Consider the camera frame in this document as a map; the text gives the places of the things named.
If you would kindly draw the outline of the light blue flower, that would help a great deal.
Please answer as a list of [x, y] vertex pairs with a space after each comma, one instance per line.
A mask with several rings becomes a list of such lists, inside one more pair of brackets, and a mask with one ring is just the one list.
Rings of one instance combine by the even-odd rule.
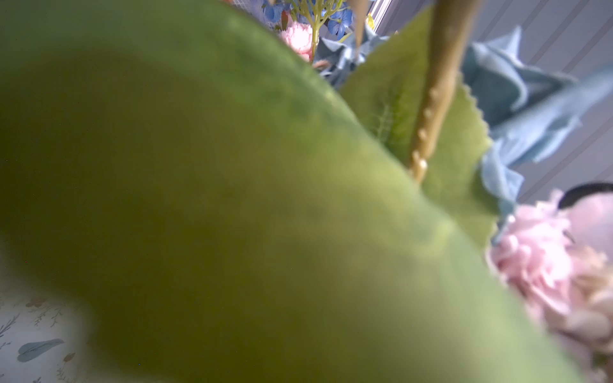
[[582, 80], [518, 57], [522, 30], [464, 44], [428, 18], [362, 44], [322, 39], [321, 76], [385, 146], [359, 196], [420, 227], [439, 208], [477, 244], [498, 241], [517, 208], [517, 166], [560, 147], [581, 116], [612, 92], [612, 69]]

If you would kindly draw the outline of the blue hydrangea flower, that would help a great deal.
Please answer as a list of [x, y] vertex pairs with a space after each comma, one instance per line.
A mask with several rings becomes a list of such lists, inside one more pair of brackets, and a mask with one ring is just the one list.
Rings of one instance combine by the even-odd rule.
[[354, 11], [347, 1], [255, 1], [257, 11], [277, 31], [286, 30], [291, 22], [315, 25], [318, 29], [325, 26], [329, 36], [339, 41], [353, 30]]

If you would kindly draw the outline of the orange flower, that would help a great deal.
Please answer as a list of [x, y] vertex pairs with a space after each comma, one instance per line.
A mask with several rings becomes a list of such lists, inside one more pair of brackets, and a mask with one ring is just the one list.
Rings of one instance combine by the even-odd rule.
[[177, 382], [580, 382], [306, 62], [220, 1], [1, 4], [1, 254]]

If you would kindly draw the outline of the floral patterned table mat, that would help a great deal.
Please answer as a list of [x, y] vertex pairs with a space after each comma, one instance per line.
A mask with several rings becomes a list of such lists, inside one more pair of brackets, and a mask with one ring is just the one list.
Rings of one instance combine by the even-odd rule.
[[78, 304], [1, 285], [2, 382], [87, 382], [89, 336]]

